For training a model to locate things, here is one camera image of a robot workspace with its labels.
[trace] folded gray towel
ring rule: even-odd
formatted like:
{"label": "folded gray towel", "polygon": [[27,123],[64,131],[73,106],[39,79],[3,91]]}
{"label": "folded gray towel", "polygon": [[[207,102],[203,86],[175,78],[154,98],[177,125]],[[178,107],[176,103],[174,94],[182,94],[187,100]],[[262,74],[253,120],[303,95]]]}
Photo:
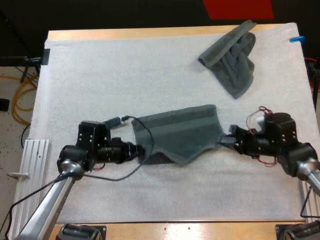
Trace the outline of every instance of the folded gray towel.
{"label": "folded gray towel", "polygon": [[[152,155],[145,163],[149,165],[187,164],[205,150],[218,148],[217,141],[224,134],[215,105],[188,107],[139,119],[154,138]],[[132,125],[136,143],[145,148],[145,156],[148,156],[152,146],[148,131],[136,120]]]}
{"label": "folded gray towel", "polygon": [[247,20],[221,37],[198,58],[210,69],[222,86],[235,99],[242,96],[254,79],[254,63],[248,58],[256,36],[248,32],[255,22]]}

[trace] blue clip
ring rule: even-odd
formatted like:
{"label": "blue clip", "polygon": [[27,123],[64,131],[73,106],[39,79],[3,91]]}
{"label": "blue clip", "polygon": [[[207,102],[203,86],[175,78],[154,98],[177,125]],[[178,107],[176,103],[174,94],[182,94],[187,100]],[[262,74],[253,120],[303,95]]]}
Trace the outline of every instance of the blue clip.
{"label": "blue clip", "polygon": [[301,45],[303,45],[305,40],[306,40],[305,36],[296,36],[296,37],[290,38],[290,43],[300,42]]}

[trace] black background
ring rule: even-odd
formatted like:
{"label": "black background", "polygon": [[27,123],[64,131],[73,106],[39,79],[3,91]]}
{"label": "black background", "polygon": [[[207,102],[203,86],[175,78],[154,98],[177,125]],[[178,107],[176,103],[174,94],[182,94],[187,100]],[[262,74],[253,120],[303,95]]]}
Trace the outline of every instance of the black background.
{"label": "black background", "polygon": [[[272,0],[273,20],[260,24],[298,25],[306,37],[304,55],[320,56],[318,0]],[[244,20],[210,20],[202,0],[0,0],[34,56],[40,56],[49,30],[159,28],[234,25]],[[0,56],[27,56],[27,52],[0,19]]]}

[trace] cloth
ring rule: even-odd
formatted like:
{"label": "cloth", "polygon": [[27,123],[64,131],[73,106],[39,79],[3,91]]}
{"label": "cloth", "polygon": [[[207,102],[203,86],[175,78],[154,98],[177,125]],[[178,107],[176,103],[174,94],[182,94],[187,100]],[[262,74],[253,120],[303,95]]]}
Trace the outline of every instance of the cloth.
{"label": "cloth", "polygon": [[[215,105],[188,107],[140,117],[154,139],[152,155],[145,164],[187,164],[209,149],[220,147],[224,132]],[[149,156],[152,141],[149,132],[136,120],[132,122],[135,142],[145,149],[140,162]]]}
{"label": "cloth", "polygon": [[227,33],[199,56],[199,61],[210,69],[222,86],[235,99],[241,97],[254,79],[254,63],[248,58],[256,36],[248,32],[255,22],[247,20]]}
{"label": "cloth", "polygon": [[[47,40],[48,65],[41,67],[30,137],[50,139],[46,183],[58,175],[61,149],[77,141],[83,120],[103,122],[216,104],[225,133],[230,125],[246,128],[258,106],[287,112],[297,136],[320,151],[320,137],[297,25],[253,32],[255,64],[251,87],[234,100],[198,62],[204,46],[223,34],[181,37]],[[135,143],[132,125],[111,137]],[[91,174],[123,177],[138,166],[133,160],[107,164]],[[91,178],[77,181],[58,223],[110,223],[170,220],[301,219],[296,178],[280,165],[265,167],[225,147],[208,150],[187,165],[143,166],[120,182]]]}

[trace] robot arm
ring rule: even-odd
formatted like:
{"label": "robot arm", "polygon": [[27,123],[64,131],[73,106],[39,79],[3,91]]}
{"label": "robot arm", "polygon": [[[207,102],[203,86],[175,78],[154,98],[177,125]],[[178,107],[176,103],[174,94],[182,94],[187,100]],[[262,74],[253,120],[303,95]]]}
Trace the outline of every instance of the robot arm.
{"label": "robot arm", "polygon": [[[222,137],[220,144],[254,159],[260,156],[275,157],[286,174],[307,181],[320,195],[320,163],[317,153],[309,143],[298,141],[296,123],[291,116],[287,113],[267,112],[261,128],[258,132],[255,129],[245,130],[232,125],[230,134]],[[65,146],[57,161],[62,176],[73,176],[52,186],[16,239],[47,239],[75,180],[81,179],[85,172],[91,171],[96,163],[121,164],[143,154],[141,146],[122,142],[120,138],[111,139],[110,128],[105,123],[82,122],[79,125],[76,145]],[[290,234],[297,235],[302,230],[303,236],[313,234],[317,224],[320,226],[320,222],[312,226],[296,226],[291,228]],[[287,236],[288,240],[302,239]]]}
{"label": "robot arm", "polygon": [[220,144],[240,154],[258,159],[273,156],[291,177],[307,181],[320,196],[320,162],[310,143],[301,143],[297,138],[296,123],[287,113],[265,113],[260,123],[261,131],[245,130],[236,125]]}

